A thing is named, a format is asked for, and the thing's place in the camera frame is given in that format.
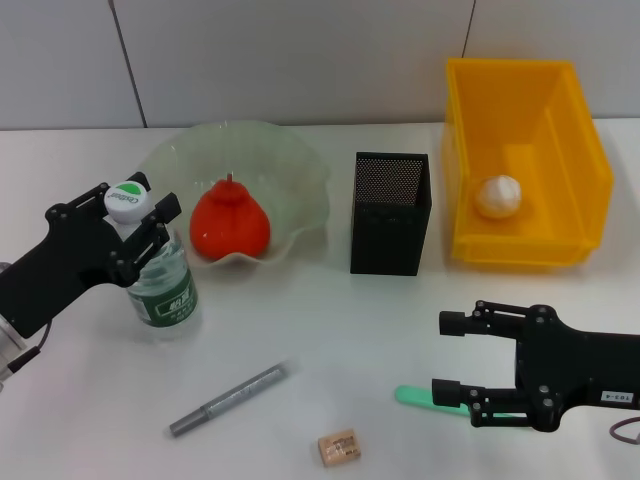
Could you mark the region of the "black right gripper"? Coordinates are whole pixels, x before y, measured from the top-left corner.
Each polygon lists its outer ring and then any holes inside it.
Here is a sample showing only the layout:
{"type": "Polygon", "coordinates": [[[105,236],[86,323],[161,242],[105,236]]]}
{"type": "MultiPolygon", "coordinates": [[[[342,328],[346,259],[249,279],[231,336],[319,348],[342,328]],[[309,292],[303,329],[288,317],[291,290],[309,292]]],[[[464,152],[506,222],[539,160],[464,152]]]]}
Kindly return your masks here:
{"type": "Polygon", "coordinates": [[[510,389],[433,379],[438,406],[465,406],[476,427],[553,432],[581,406],[639,408],[639,337],[581,331],[550,306],[520,307],[478,300],[473,311],[441,311],[439,333],[514,339],[516,386],[510,389]]]}

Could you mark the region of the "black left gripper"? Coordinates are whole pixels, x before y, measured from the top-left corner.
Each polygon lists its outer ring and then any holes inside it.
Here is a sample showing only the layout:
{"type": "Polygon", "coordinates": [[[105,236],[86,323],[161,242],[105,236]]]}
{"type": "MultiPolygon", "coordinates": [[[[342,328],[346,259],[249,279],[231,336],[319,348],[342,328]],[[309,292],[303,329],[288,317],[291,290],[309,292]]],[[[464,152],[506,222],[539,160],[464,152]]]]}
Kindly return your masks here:
{"type": "Polygon", "coordinates": [[[136,172],[50,207],[45,238],[1,273],[4,320],[29,338],[89,289],[133,285],[169,241],[167,224],[181,213],[174,193],[152,209],[150,191],[146,176],[136,172]],[[121,240],[105,217],[141,223],[121,240]]]}

